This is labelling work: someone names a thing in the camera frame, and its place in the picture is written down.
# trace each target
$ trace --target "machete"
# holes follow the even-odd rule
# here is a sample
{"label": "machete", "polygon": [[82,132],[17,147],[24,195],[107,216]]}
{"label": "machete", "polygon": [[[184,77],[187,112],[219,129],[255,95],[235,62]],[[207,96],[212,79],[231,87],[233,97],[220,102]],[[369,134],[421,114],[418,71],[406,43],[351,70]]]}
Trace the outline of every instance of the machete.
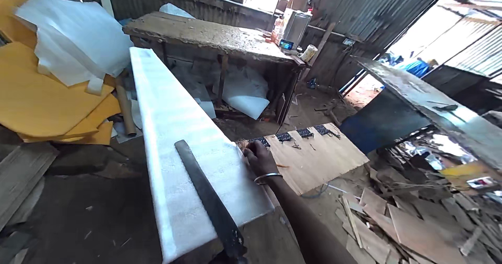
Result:
{"label": "machete", "polygon": [[247,263],[244,238],[184,140],[174,144],[231,263]]}

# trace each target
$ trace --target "foam sheet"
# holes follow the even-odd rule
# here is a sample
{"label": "foam sheet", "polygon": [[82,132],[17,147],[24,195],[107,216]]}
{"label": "foam sheet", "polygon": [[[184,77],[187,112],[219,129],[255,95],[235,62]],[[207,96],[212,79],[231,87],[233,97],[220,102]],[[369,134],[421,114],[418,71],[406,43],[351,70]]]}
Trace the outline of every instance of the foam sheet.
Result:
{"label": "foam sheet", "polygon": [[273,209],[253,183],[242,153],[218,129],[151,49],[132,47],[131,62],[164,262],[216,238],[174,143],[184,139],[238,226]]}

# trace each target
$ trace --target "yellow foam sheet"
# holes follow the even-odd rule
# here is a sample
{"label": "yellow foam sheet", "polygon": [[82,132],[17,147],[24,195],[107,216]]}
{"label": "yellow foam sheet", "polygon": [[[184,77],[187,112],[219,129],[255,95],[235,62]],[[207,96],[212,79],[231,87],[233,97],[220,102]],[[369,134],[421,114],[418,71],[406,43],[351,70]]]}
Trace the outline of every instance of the yellow foam sheet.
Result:
{"label": "yellow foam sheet", "polygon": [[0,124],[33,137],[59,136],[82,121],[113,87],[103,85],[101,96],[85,93],[85,83],[68,88],[36,72],[36,56],[26,45],[0,47]]}
{"label": "yellow foam sheet", "polygon": [[18,41],[34,49],[37,44],[36,33],[14,15],[16,8],[26,1],[0,0],[0,33],[10,42]]}
{"label": "yellow foam sheet", "polygon": [[113,128],[113,122],[104,122],[97,129],[98,132],[83,139],[76,141],[69,141],[72,144],[103,144],[110,145],[111,139],[111,129]]}
{"label": "yellow foam sheet", "polygon": [[19,134],[24,142],[37,142],[48,140],[64,140],[65,142],[82,139],[83,136],[97,133],[97,127],[108,117],[121,112],[118,100],[113,94],[108,94],[104,100],[87,115],[73,129],[61,136],[30,137]]}

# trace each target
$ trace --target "white plastic bag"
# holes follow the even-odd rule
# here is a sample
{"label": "white plastic bag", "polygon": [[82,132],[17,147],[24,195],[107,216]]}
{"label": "white plastic bag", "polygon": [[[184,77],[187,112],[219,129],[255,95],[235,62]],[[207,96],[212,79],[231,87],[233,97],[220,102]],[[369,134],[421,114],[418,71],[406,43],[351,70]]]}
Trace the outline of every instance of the white plastic bag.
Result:
{"label": "white plastic bag", "polygon": [[117,76],[129,64],[133,43],[96,2],[28,0],[16,16],[37,26],[39,71],[67,86],[90,81],[88,92],[100,94],[105,74]]}

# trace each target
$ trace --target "cardboard tube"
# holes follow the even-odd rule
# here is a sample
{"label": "cardboard tube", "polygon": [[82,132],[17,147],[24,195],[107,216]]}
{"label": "cardboard tube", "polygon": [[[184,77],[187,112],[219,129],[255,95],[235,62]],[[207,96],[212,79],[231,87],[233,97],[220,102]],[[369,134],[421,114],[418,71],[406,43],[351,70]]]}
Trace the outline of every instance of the cardboard tube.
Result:
{"label": "cardboard tube", "polygon": [[125,134],[128,136],[136,135],[136,126],[134,124],[133,115],[130,110],[130,101],[127,98],[126,89],[123,86],[122,78],[127,76],[128,71],[124,69],[115,79],[117,89],[118,104],[121,107],[122,117],[124,118]]}

